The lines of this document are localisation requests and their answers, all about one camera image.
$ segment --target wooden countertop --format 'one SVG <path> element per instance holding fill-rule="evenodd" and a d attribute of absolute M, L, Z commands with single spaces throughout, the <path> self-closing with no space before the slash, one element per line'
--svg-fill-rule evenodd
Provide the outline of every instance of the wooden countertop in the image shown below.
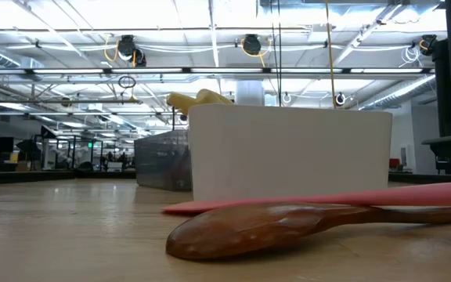
<path fill-rule="evenodd" d="M 342 226 L 287 250 L 173 258 L 166 236 L 186 218 L 159 211 L 190 199 L 123 179 L 0 185 L 0 281 L 451 280 L 451 226 Z"/>

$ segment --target ceiling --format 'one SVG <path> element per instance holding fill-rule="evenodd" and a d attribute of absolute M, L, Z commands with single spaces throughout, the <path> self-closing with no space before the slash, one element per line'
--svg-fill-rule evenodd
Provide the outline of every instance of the ceiling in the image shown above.
<path fill-rule="evenodd" d="M 280 64 L 326 68 L 330 65 L 330 49 L 325 47 L 326 10 L 323 4 L 315 2 L 280 0 L 278 13 L 274 1 L 271 13 L 267 0 L 34 0 L 27 2 L 27 8 L 22 1 L 0 0 L 0 54 L 19 62 L 32 58 L 44 68 L 132 67 L 120 58 L 110 61 L 104 54 L 113 58 L 116 41 L 122 35 L 132 34 L 146 56 L 147 67 L 262 67 L 259 57 L 247 56 L 241 48 L 241 39 L 246 34 L 257 34 L 262 52 L 266 52 L 266 67 Z M 388 5 L 380 0 L 330 1 L 334 67 L 432 67 L 431 58 L 420 55 L 418 45 L 412 49 L 409 46 L 418 44 L 423 34 L 446 37 L 445 10 L 437 9 L 439 3 L 418 0 L 409 1 L 410 5 Z M 379 18 L 385 20 L 376 24 Z M 276 39 L 276 52 L 269 47 L 272 38 Z M 169 92 L 195 96 L 200 89 L 210 89 L 233 98 L 238 79 L 262 80 L 267 95 L 275 95 L 277 91 L 273 87 L 277 85 L 273 74 L 255 78 L 239 74 L 138 74 L 133 75 L 137 86 L 121 96 L 124 90 L 117 85 L 118 77 L 50 74 L 33 81 L 18 75 L 0 75 L 0 99 L 15 104 L 31 98 L 42 100 L 44 103 L 38 105 L 24 105 L 27 111 L 34 112 L 91 111 L 85 104 L 63 107 L 45 103 L 64 96 L 96 100 L 97 111 L 165 112 L 170 110 L 164 101 Z M 334 87 L 336 92 L 352 97 L 348 104 L 365 103 L 388 87 L 416 78 L 419 75 L 338 75 Z M 281 88 L 293 98 L 285 107 L 332 105 L 327 95 L 331 92 L 329 75 L 285 76 Z M 143 103 L 107 102 L 126 100 L 131 95 Z M 19 109 L 0 105 L 0 111 L 8 110 Z M 81 119 L 49 118 L 52 121 L 40 121 L 52 125 L 56 121 L 83 122 L 96 129 L 105 129 L 111 123 L 86 115 Z M 148 130 L 153 134 L 171 129 L 171 115 L 121 118 L 124 123 L 113 130 Z M 179 119 L 176 122 L 185 127 L 185 122 Z M 65 124 L 56 126 L 72 129 Z"/>

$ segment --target white wall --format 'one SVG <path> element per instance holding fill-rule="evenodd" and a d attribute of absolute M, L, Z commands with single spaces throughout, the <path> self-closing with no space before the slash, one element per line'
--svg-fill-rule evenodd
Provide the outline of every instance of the white wall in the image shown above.
<path fill-rule="evenodd" d="M 418 174 L 437 174 L 435 154 L 428 145 L 422 145 L 427 139 L 439 137 L 437 107 L 412 107 L 412 126 L 415 144 L 415 161 Z"/>
<path fill-rule="evenodd" d="M 391 158 L 401 160 L 401 148 L 406 148 L 406 168 L 417 173 L 415 158 L 415 142 L 413 138 L 413 122 L 410 101 L 401 105 L 399 109 L 387 110 L 393 114 L 391 130 Z"/>

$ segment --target red object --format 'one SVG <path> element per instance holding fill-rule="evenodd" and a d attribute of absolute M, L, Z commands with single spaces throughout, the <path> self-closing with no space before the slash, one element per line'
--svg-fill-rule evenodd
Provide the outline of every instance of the red object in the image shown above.
<path fill-rule="evenodd" d="M 400 164 L 399 159 L 389 159 L 389 168 L 397 168 Z"/>
<path fill-rule="evenodd" d="M 326 196 L 278 197 L 232 201 L 190 201 L 163 208 L 173 214 L 196 214 L 241 204 L 301 202 L 366 206 L 451 206 L 451 183 L 405 186 L 389 190 L 340 193 Z"/>

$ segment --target fluorescent light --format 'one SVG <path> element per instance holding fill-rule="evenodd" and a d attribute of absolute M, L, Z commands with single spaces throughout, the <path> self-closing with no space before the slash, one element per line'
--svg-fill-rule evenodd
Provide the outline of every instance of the fluorescent light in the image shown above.
<path fill-rule="evenodd" d="M 0 115 L 17 116 L 17 115 L 25 115 L 25 113 L 21 113 L 21 112 L 0 112 Z"/>
<path fill-rule="evenodd" d="M 227 74 L 227 73 L 261 73 L 261 68 L 253 67 L 241 67 L 241 68 L 228 68 L 228 67 L 209 67 L 209 68 L 191 68 L 193 73 L 205 73 L 205 74 Z"/>
<path fill-rule="evenodd" d="M 86 125 L 83 125 L 83 124 L 81 124 L 81 123 L 79 123 L 79 122 L 69 122 L 69 121 L 66 121 L 66 122 L 62 122 L 62 123 L 65 124 L 65 125 L 67 125 L 67 126 L 74 127 L 74 128 L 84 128 L 84 127 L 87 127 Z"/>
<path fill-rule="evenodd" d="M 182 73 L 181 68 L 122 68 L 112 69 L 113 74 L 168 74 Z"/>
<path fill-rule="evenodd" d="M 27 107 L 17 103 L 0 103 L 0 106 L 14 110 L 27 110 Z"/>
<path fill-rule="evenodd" d="M 20 69 L 1 69 L 0 74 L 26 74 L 26 72 Z"/>
<path fill-rule="evenodd" d="M 54 121 L 53 119 L 51 119 L 51 118 L 49 118 L 49 117 L 40 117 L 40 116 L 37 116 L 37 118 L 40 118 L 40 119 L 42 119 L 43 121 L 56 122 L 56 121 Z"/>
<path fill-rule="evenodd" d="M 352 74 L 418 74 L 419 68 L 395 68 L 395 69 L 351 69 Z"/>
<path fill-rule="evenodd" d="M 117 117 L 116 115 L 111 114 L 109 117 L 106 117 L 107 119 L 119 124 L 119 125 L 123 125 L 124 121 L 121 117 Z"/>
<path fill-rule="evenodd" d="M 68 113 L 29 113 L 30 115 L 38 115 L 38 116 L 53 116 L 53 115 L 68 115 Z"/>
<path fill-rule="evenodd" d="M 38 69 L 35 74 L 103 74 L 103 69 Z"/>
<path fill-rule="evenodd" d="M 274 72 L 280 72 L 280 69 L 272 69 Z M 283 68 L 281 69 L 281 71 L 283 73 L 303 73 L 303 74 L 319 74 L 319 73 L 324 73 L 324 74 L 329 74 L 330 73 L 330 69 L 329 68 L 325 68 L 325 69 L 319 69 L 319 68 Z M 338 69 L 334 69 L 334 73 L 336 74 L 340 74 L 342 72 L 342 69 L 338 68 Z"/>

